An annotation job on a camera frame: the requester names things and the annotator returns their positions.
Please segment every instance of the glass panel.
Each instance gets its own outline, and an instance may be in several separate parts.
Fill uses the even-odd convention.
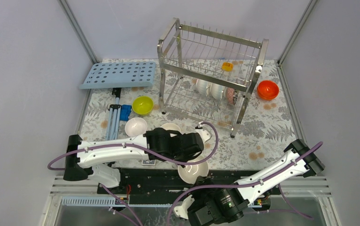
[[[314,198],[289,198],[297,210],[315,218],[310,221],[294,213],[266,213],[245,214],[241,219],[223,226],[325,226],[319,202]],[[169,208],[133,207],[134,211],[145,226],[164,226]],[[271,199],[271,210],[290,210],[281,197]],[[128,210],[123,210],[128,217],[132,217]],[[131,226],[127,219],[112,212],[107,207],[61,206],[55,226]],[[189,226],[188,221],[172,217],[173,226]]]

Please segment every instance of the two-tier dish rack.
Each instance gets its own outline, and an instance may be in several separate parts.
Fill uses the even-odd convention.
[[[161,70],[159,104],[166,110],[194,120],[207,120],[237,133],[252,92],[262,72],[269,40],[251,41],[204,26],[180,24],[174,18],[158,42]],[[233,70],[223,70],[223,63],[232,63]],[[170,91],[165,91],[166,72],[177,74]],[[238,90],[234,103],[227,98],[215,100],[195,89],[197,79]]]

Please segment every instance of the wire rack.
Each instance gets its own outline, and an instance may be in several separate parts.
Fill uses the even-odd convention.
[[[180,24],[174,18],[158,42],[162,112],[174,109],[196,120],[214,121],[233,130],[234,137],[261,73],[268,42],[239,38],[210,27],[198,28],[191,23]],[[222,70],[223,63],[232,63],[232,71]],[[178,80],[164,103],[165,70],[177,73]],[[246,98],[238,98],[233,105],[226,98],[217,101],[205,97],[188,85],[194,82],[194,86],[196,79],[236,89]]]

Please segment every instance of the white wall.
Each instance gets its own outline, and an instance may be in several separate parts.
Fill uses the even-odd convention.
[[[267,59],[284,50],[309,0],[68,0],[96,56],[157,58],[173,17],[198,27],[269,39]]]
[[[284,69],[341,222],[360,225],[360,1],[319,1]]]
[[[0,0],[0,226],[38,224],[90,67],[57,0]]]

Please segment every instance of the orange object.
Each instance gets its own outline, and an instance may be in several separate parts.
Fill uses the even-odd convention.
[[[233,64],[229,62],[224,62],[221,68],[224,71],[231,72],[233,70]]]
[[[270,80],[261,81],[258,85],[258,95],[264,100],[273,100],[279,92],[276,83]]]

